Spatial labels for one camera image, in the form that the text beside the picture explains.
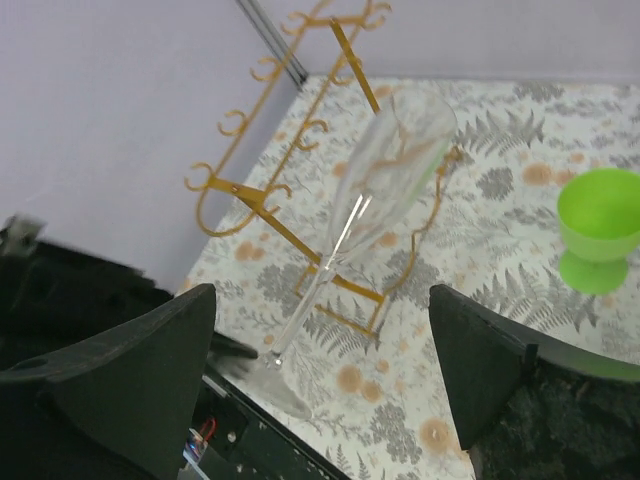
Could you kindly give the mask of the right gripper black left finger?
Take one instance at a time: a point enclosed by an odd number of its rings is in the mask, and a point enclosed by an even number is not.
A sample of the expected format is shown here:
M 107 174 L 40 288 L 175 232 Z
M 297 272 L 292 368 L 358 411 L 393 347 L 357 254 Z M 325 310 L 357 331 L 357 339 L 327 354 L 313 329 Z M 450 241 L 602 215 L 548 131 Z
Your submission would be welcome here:
M 174 479 L 214 330 L 216 291 L 1 373 L 4 479 Z

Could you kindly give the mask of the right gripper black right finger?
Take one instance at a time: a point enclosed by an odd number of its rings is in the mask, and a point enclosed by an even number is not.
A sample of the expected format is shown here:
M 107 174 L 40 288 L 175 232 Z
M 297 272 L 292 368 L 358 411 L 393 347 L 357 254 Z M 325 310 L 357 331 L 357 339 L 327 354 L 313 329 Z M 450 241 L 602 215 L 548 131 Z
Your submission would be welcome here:
M 429 319 L 478 479 L 636 479 L 639 368 L 505 318 L 446 285 Z

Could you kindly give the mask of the green plastic wine glass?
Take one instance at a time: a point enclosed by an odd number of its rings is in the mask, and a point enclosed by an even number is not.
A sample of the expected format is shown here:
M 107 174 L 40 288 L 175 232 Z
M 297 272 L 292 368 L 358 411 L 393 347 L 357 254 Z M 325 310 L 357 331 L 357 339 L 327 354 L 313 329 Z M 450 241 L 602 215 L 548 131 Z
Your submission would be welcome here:
M 619 288 L 639 246 L 639 175 L 600 168 L 574 177 L 559 194 L 557 218 L 565 246 L 561 279 L 589 295 Z

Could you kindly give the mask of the clear wine glass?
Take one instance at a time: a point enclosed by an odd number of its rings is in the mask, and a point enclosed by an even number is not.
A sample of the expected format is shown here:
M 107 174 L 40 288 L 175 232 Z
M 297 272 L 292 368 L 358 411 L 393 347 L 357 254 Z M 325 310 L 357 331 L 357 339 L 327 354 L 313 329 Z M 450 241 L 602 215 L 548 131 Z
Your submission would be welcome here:
M 381 102 L 339 182 L 306 292 L 270 349 L 238 369 L 262 399 L 295 418 L 311 417 L 281 373 L 286 351 L 343 267 L 403 219 L 441 165 L 456 130 L 453 109 L 436 92 L 401 87 Z

